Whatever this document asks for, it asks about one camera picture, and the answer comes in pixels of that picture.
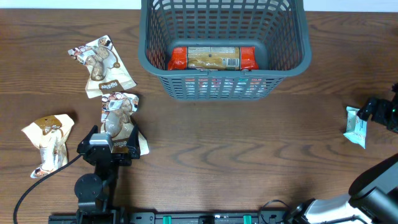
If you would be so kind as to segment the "Panbee snack bag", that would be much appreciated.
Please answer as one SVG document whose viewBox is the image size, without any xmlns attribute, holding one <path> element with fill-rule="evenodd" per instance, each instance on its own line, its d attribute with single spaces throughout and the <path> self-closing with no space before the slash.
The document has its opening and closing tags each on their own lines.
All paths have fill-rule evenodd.
<svg viewBox="0 0 398 224">
<path fill-rule="evenodd" d="M 114 92 L 101 97 L 101 132 L 109 134 L 112 153 L 127 153 L 127 141 L 134 128 L 132 115 L 138 109 L 139 97 L 132 93 Z"/>
<path fill-rule="evenodd" d="M 136 86 L 108 35 L 74 47 L 68 50 L 68 54 L 88 69 L 90 76 L 85 91 L 89 98 Z"/>
</svg>

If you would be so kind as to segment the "orange cracker package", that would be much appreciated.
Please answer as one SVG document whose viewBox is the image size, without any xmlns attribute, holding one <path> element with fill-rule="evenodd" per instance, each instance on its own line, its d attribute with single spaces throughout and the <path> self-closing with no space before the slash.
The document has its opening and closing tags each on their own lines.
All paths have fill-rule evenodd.
<svg viewBox="0 0 398 224">
<path fill-rule="evenodd" d="M 168 70 L 258 70 L 254 47 L 176 47 Z"/>
</svg>

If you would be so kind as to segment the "light blue snack packet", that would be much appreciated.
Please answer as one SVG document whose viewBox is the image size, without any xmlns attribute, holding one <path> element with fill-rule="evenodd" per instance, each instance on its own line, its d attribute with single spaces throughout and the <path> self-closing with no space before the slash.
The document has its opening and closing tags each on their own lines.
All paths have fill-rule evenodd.
<svg viewBox="0 0 398 224">
<path fill-rule="evenodd" d="M 366 148 L 367 122 L 357 115 L 359 109 L 350 106 L 346 107 L 347 125 L 344 137 L 352 143 L 359 144 L 363 149 Z"/>
</svg>

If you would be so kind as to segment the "beige snack bag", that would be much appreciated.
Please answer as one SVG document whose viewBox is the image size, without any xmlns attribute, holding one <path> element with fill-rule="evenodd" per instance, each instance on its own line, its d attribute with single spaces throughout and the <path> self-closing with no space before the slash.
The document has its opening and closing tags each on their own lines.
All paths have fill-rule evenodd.
<svg viewBox="0 0 398 224">
<path fill-rule="evenodd" d="M 31 178 L 45 177 L 68 163 L 66 141 L 74 124 L 69 115 L 56 114 L 39 118 L 22 129 L 40 151 L 42 163 L 31 173 Z"/>
</svg>

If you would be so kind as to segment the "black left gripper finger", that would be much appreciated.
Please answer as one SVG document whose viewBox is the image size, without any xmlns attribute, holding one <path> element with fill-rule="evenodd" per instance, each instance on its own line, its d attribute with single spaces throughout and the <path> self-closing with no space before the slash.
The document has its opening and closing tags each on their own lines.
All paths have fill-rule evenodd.
<svg viewBox="0 0 398 224">
<path fill-rule="evenodd" d="M 139 147 L 139 128 L 134 126 L 130 137 L 126 143 L 126 147 L 128 149 L 128 154 L 131 157 L 139 157 L 141 155 L 140 147 Z"/>
<path fill-rule="evenodd" d="M 91 137 L 98 132 L 98 126 L 94 125 L 90 132 L 83 138 L 81 143 L 79 143 L 77 147 L 77 153 L 85 154 L 87 150 L 90 148 L 90 139 Z"/>
</svg>

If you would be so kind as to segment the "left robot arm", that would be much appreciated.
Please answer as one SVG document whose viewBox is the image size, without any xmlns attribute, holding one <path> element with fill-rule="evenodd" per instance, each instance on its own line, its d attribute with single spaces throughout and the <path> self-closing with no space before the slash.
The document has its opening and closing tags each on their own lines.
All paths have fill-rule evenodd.
<svg viewBox="0 0 398 224">
<path fill-rule="evenodd" d="M 77 153 L 95 167 L 93 173 L 81 176 L 74 188 L 78 199 L 76 222 L 78 224 L 128 224 L 129 215 L 124 207 L 115 207 L 113 198 L 118 181 L 119 168 L 130 166 L 132 157 L 128 153 L 113 153 L 110 135 L 99 133 L 93 126 Z"/>
</svg>

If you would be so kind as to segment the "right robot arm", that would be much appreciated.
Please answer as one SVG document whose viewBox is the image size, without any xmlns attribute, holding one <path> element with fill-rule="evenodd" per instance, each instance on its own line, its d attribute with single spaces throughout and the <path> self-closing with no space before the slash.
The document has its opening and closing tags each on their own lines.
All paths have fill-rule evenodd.
<svg viewBox="0 0 398 224">
<path fill-rule="evenodd" d="M 344 137 L 369 88 L 259 101 L 146 99 L 150 152 L 121 173 L 128 223 L 396 223 L 397 135 Z"/>
</svg>

